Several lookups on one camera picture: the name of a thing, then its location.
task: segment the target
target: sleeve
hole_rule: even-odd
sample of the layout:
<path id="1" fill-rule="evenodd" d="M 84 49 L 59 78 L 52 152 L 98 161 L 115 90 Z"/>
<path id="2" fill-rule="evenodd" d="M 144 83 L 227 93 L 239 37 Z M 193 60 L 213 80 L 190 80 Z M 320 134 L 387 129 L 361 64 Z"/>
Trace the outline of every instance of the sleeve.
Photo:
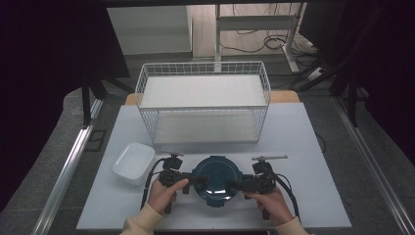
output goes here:
<path id="1" fill-rule="evenodd" d="M 279 235 L 308 235 L 302 227 L 298 217 L 290 222 L 275 227 Z"/>
<path id="2" fill-rule="evenodd" d="M 161 220 L 162 215 L 146 203 L 138 214 L 125 220 L 121 235 L 153 234 L 156 225 Z"/>

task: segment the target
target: bowl lid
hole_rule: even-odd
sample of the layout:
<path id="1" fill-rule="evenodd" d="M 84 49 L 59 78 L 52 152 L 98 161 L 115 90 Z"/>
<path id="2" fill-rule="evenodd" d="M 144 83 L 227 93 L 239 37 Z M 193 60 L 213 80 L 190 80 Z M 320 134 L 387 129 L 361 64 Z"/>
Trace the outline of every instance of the bowl lid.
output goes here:
<path id="1" fill-rule="evenodd" d="M 223 156 L 210 156 L 201 161 L 192 171 L 196 177 L 206 177 L 206 184 L 195 184 L 196 192 L 213 208 L 223 207 L 225 202 L 237 194 L 227 187 L 229 181 L 241 180 L 242 172 Z"/>

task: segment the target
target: human hand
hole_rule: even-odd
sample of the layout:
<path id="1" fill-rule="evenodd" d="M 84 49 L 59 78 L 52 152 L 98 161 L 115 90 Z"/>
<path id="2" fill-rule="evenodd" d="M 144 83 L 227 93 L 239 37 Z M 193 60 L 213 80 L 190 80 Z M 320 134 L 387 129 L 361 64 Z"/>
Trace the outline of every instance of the human hand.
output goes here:
<path id="1" fill-rule="evenodd" d="M 257 207 L 261 211 L 267 210 L 269 212 L 269 220 L 275 226 L 290 222 L 294 219 L 279 188 L 275 188 L 268 194 L 257 194 L 253 192 L 244 192 L 244 194 L 249 198 L 256 199 Z"/>
<path id="2" fill-rule="evenodd" d="M 176 191 L 183 188 L 189 183 L 189 179 L 182 179 L 171 187 L 164 187 L 157 178 L 153 184 L 149 196 L 149 205 L 161 215 L 164 215 L 164 209 L 169 203 L 175 203 L 177 199 Z"/>

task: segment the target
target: white shelf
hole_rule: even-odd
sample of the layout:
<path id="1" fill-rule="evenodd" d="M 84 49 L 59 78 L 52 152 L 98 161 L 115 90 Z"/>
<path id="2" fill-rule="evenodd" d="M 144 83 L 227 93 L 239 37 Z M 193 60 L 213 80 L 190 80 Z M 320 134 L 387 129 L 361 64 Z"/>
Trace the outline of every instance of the white shelf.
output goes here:
<path id="1" fill-rule="evenodd" d="M 267 105 L 259 75 L 148 77 L 140 109 L 235 108 Z"/>

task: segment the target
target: metal rail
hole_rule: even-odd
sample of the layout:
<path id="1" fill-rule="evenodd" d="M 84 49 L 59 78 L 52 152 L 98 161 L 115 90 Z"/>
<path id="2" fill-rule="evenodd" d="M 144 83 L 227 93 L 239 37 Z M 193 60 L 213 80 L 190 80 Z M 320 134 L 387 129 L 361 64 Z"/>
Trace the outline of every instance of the metal rail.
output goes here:
<path id="1" fill-rule="evenodd" d="M 354 142 L 363 161 L 366 164 L 367 169 L 372 174 L 372 177 L 377 184 L 382 196 L 384 197 L 388 207 L 390 208 L 397 225 L 399 226 L 402 234 L 413 235 L 415 234 L 414 224 L 406 211 L 405 206 L 399 199 L 398 195 L 394 192 L 391 184 L 385 177 L 382 169 L 379 167 L 375 156 L 373 156 L 370 148 L 367 146 L 363 136 L 357 127 L 351 123 L 347 118 L 346 107 L 340 100 L 341 98 L 334 98 L 336 108 Z"/>
<path id="2" fill-rule="evenodd" d="M 46 235 L 55 219 L 56 213 L 58 212 L 59 206 L 61 205 L 62 199 L 67 192 L 73 173 L 76 170 L 76 166 L 79 162 L 80 156 L 82 155 L 83 149 L 85 148 L 86 142 L 91 134 L 92 129 L 96 121 L 96 117 L 101 110 L 103 101 L 95 100 L 91 108 L 92 121 L 89 126 L 79 131 L 76 137 L 75 143 L 68 155 L 67 161 L 49 195 L 48 201 L 43 208 L 41 215 L 39 216 L 31 235 Z"/>

